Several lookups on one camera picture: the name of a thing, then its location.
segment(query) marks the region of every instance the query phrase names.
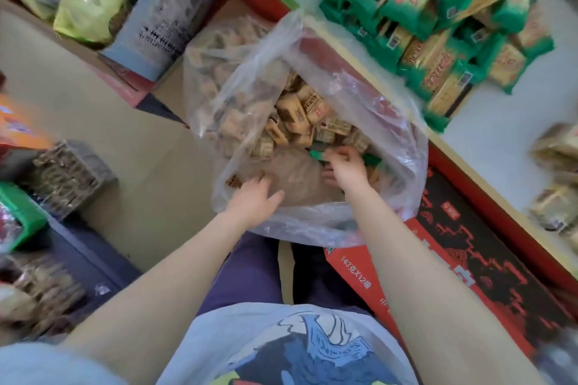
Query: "red and black cardboard box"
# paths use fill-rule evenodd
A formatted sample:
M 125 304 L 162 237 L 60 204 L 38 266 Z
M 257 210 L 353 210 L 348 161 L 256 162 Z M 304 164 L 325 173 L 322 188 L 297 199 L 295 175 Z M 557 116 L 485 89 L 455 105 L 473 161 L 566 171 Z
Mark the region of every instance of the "red and black cardboard box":
M 418 215 L 406 225 L 475 292 L 526 355 L 533 355 L 559 328 L 573 323 L 545 286 L 436 170 L 428 171 Z M 367 248 L 326 249 L 325 256 L 399 337 Z

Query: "left arm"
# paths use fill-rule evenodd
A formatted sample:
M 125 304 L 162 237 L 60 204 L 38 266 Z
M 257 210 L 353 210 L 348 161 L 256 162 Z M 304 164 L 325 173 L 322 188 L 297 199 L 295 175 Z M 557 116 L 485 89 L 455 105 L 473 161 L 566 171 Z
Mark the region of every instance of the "left arm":
M 62 347 L 104 364 L 129 383 L 157 381 L 182 341 L 222 262 L 248 229 L 283 200 L 253 179 L 227 210 L 80 324 Z

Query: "pant leg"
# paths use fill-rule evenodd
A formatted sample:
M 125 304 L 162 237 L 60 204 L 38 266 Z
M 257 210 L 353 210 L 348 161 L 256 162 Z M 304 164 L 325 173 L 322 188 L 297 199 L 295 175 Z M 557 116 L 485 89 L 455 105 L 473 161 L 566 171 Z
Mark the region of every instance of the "pant leg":
M 365 301 L 327 262 L 323 248 L 292 243 L 293 301 L 322 308 L 373 315 Z
M 197 315 L 237 303 L 279 303 L 279 241 L 245 232 L 225 260 Z

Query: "display shelf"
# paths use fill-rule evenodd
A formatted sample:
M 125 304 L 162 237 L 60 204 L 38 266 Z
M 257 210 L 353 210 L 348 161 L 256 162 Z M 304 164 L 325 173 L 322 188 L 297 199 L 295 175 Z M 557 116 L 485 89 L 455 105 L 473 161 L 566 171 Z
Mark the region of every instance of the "display shelf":
M 422 103 L 400 77 L 381 68 L 343 27 L 315 13 L 320 0 L 281 0 L 313 15 L 306 23 L 352 68 L 427 134 L 434 144 L 512 220 L 539 243 L 574 279 L 578 257 L 557 235 L 545 232 L 526 215 L 550 175 L 528 155 L 533 140 L 554 122 L 578 118 L 578 15 L 565 0 L 540 0 L 552 20 L 557 48 L 538 58 L 509 96 L 489 82 L 474 92 L 445 134 L 430 130 L 420 116 Z

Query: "t-shirt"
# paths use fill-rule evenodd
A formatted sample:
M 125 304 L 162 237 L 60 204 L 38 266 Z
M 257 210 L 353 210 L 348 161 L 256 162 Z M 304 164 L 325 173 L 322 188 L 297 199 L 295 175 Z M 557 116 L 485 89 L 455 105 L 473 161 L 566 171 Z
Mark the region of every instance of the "t-shirt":
M 23 358 L 26 369 L 19 367 Z M 91 379 L 92 369 L 98 381 Z M 0 385 L 48 383 L 40 378 L 47 370 L 51 380 L 63 385 L 123 383 L 102 366 L 58 347 L 19 344 L 0 349 Z M 62 376 L 55 377 L 59 371 Z M 102 380 L 103 371 L 109 380 Z M 31 376 L 38 382 L 27 380 Z M 401 346 L 371 316 L 269 303 L 240 303 L 197 317 L 158 381 L 159 385 L 329 383 L 417 385 L 418 381 Z

